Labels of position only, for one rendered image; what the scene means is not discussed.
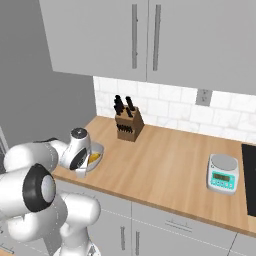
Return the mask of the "grey cupboard door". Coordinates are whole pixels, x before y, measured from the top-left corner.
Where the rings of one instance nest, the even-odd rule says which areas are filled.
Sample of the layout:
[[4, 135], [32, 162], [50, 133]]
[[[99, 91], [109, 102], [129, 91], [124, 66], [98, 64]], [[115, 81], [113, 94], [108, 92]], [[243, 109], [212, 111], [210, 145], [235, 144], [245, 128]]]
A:
[[[100, 217], [88, 227], [88, 233], [102, 256], [132, 256], [130, 201], [61, 180], [56, 185], [61, 192], [95, 197], [100, 202]], [[121, 226], [125, 227], [125, 250], [121, 249]]]
[[132, 245], [135, 255], [135, 233], [140, 232], [139, 256], [228, 256], [229, 250], [175, 231], [145, 222], [132, 221]]
[[[146, 80], [148, 0], [39, 0], [55, 72]], [[132, 69], [132, 4], [137, 68]]]
[[149, 0], [148, 14], [149, 82], [256, 95], [256, 0]]

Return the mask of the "grey drawer front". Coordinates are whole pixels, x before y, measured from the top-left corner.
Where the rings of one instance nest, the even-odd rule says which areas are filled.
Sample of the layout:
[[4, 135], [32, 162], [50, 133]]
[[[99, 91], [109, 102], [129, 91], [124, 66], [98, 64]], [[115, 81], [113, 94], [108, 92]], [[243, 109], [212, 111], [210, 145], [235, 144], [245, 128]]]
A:
[[[139, 203], [132, 203], [132, 221], [137, 220], [145, 222], [163, 229], [175, 231], [192, 238], [221, 246], [230, 250], [236, 233], [219, 228], [210, 224], [206, 224], [197, 220], [179, 216], [163, 210], [145, 206]], [[175, 227], [165, 225], [165, 221], [173, 221], [182, 225], [186, 225], [193, 229], [192, 233], [180, 230]]]

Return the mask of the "grey lower cupboard door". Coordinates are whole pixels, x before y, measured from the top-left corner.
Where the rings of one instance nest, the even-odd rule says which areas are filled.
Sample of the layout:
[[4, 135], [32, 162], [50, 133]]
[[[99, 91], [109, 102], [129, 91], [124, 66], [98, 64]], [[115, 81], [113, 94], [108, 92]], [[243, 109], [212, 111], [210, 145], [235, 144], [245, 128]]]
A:
[[[95, 197], [100, 202], [100, 217], [88, 227], [88, 233], [102, 256], [132, 256], [130, 201], [61, 180], [56, 185], [61, 192]], [[121, 226], [125, 227], [125, 250], [121, 249]]]
[[229, 250], [175, 231], [145, 222], [132, 221], [132, 245], [135, 255], [135, 233], [140, 232], [139, 256], [228, 256]]

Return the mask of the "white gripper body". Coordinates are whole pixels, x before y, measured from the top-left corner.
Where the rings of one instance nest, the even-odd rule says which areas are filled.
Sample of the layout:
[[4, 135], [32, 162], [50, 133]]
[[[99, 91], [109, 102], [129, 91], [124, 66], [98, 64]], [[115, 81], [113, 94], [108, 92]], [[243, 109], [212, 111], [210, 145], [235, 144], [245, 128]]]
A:
[[79, 168], [75, 170], [77, 178], [84, 178], [88, 169], [88, 163], [84, 162]]

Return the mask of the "clear container with corn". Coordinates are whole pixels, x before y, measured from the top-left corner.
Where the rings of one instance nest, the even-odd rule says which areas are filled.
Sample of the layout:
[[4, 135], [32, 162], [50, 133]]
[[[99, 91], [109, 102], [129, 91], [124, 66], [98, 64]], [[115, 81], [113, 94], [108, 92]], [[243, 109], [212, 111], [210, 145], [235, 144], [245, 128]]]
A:
[[88, 166], [87, 166], [87, 171], [93, 170], [101, 161], [104, 153], [104, 147], [97, 143], [97, 142], [92, 142], [91, 143], [91, 155], [88, 160]]

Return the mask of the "black hob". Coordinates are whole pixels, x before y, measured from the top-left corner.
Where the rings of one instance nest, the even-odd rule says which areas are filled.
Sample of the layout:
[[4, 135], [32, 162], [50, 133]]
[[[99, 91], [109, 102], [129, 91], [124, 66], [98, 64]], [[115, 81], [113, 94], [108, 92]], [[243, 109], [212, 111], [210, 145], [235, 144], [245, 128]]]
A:
[[256, 146], [242, 145], [247, 214], [256, 217]]

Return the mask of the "grey wall socket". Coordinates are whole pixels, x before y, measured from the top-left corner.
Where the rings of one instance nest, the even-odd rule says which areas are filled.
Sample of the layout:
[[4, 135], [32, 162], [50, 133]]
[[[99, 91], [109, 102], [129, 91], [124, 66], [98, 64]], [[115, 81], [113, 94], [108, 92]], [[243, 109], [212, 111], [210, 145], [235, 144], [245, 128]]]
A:
[[196, 105], [200, 106], [210, 106], [212, 97], [212, 91], [206, 89], [198, 89], [197, 96], [196, 96]]

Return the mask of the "grey upper cupboard door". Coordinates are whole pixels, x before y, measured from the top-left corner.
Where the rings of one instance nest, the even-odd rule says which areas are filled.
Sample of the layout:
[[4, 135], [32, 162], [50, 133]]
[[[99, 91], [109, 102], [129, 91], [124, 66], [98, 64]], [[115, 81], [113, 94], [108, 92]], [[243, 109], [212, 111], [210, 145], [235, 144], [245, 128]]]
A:
[[[146, 80], [148, 0], [39, 0], [55, 72]], [[132, 69], [132, 4], [137, 68]]]
[[256, 95], [256, 0], [149, 0], [148, 14], [149, 82]]

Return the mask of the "grey fridge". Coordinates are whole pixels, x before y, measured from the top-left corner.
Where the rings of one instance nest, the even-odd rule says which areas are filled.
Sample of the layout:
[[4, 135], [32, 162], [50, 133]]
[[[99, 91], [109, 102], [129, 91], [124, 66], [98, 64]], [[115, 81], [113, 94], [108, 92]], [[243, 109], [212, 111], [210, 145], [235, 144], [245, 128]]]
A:
[[0, 127], [10, 147], [70, 131], [96, 116], [93, 78], [52, 70], [38, 0], [0, 0]]

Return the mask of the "wooden knife block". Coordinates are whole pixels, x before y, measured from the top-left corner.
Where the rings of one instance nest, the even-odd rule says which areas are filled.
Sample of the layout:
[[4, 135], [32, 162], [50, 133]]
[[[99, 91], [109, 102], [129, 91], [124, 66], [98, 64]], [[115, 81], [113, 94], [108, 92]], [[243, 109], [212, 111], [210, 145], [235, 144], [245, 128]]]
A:
[[124, 110], [115, 116], [117, 127], [117, 138], [125, 141], [135, 142], [144, 127], [139, 108], [131, 112], [131, 116]]

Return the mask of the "white and teal kitchen scale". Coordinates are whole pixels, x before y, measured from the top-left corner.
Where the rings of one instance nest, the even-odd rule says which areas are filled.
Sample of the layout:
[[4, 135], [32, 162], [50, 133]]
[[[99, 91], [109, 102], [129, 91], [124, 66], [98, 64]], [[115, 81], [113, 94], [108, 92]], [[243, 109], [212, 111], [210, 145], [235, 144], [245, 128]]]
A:
[[239, 181], [238, 160], [226, 154], [211, 154], [208, 159], [206, 186], [214, 192], [234, 195]]

